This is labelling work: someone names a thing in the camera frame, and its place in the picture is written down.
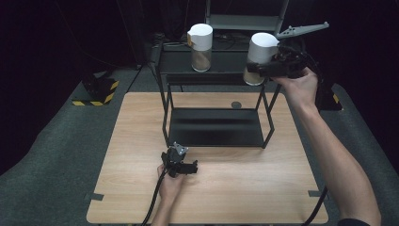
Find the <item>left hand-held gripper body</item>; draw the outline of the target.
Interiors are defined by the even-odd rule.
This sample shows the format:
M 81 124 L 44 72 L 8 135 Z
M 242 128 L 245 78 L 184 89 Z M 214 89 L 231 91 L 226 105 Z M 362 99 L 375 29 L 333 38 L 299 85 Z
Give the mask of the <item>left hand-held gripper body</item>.
M 175 178 L 178 174 L 191 174 L 192 165 L 185 164 L 184 158 L 188 148 L 174 142 L 166 152 L 161 154 L 164 168 L 170 177 Z

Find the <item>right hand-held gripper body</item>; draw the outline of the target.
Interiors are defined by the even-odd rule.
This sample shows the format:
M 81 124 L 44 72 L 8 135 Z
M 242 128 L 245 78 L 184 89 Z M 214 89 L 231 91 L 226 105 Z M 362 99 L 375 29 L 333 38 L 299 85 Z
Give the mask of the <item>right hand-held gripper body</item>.
M 303 36 L 329 28 L 329 23 L 305 26 L 289 26 L 278 33 L 278 51 L 271 62 L 266 64 L 267 77 L 299 78 L 305 68 L 318 71 L 316 60 L 307 52 Z

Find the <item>black metal shelf rack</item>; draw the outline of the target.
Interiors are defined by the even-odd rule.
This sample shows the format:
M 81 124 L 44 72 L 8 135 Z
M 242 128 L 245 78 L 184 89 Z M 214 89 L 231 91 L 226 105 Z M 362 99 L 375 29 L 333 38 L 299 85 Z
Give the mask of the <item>black metal shelf rack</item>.
M 278 93 L 268 99 L 265 82 L 257 86 L 259 92 L 247 103 L 244 96 L 224 92 L 181 94 L 187 105 L 175 103 L 174 87 L 211 86 L 243 87 L 245 50 L 212 51 L 211 69 L 198 73 L 191 67 L 191 51 L 160 44 L 154 54 L 154 69 L 164 108 L 163 133 L 166 144 L 174 142 L 188 147 L 261 147 L 265 148 L 273 136 L 275 126 L 272 109 Z M 232 102 L 240 102 L 233 109 Z

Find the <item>person's left hand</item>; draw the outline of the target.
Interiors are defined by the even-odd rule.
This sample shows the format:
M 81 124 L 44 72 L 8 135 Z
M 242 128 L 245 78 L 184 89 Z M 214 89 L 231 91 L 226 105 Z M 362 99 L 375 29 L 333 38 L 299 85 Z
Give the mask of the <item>person's left hand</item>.
M 161 202 L 174 203 L 180 194 L 185 176 L 183 174 L 178 174 L 175 178 L 170 177 L 167 173 L 165 173 L 165 168 L 163 165 L 160 165 L 157 168 L 157 172 L 159 176 L 164 174 L 164 178 L 159 189 Z

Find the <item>person's right hand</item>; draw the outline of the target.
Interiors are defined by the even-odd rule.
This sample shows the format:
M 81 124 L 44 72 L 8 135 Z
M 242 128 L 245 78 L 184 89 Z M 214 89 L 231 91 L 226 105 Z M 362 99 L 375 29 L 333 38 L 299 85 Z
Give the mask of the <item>person's right hand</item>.
M 302 70 L 299 78 L 273 77 L 272 80 L 282 85 L 295 110 L 315 108 L 318 79 L 317 74 L 309 68 Z

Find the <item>yellow black striped stand base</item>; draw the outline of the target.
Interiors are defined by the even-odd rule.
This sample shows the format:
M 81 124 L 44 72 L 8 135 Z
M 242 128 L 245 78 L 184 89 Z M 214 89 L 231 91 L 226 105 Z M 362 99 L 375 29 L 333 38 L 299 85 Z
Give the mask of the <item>yellow black striped stand base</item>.
M 334 80 L 324 73 L 318 73 L 318 87 L 316 91 L 316 106 L 319 111 L 340 111 L 343 109 L 338 96 L 332 90 Z
M 113 78 L 92 75 L 84 79 L 72 94 L 72 104 L 76 106 L 108 105 L 114 97 L 119 81 Z

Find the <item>grey metal frame shelf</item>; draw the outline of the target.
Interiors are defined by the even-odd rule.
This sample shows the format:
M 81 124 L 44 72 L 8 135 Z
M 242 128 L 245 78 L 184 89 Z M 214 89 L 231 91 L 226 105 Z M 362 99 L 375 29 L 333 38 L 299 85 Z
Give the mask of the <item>grey metal frame shelf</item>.
M 205 23 L 213 29 L 252 30 L 277 35 L 282 27 L 289 0 L 281 0 L 279 14 L 276 16 L 223 15 L 211 13 L 211 0 L 206 0 Z

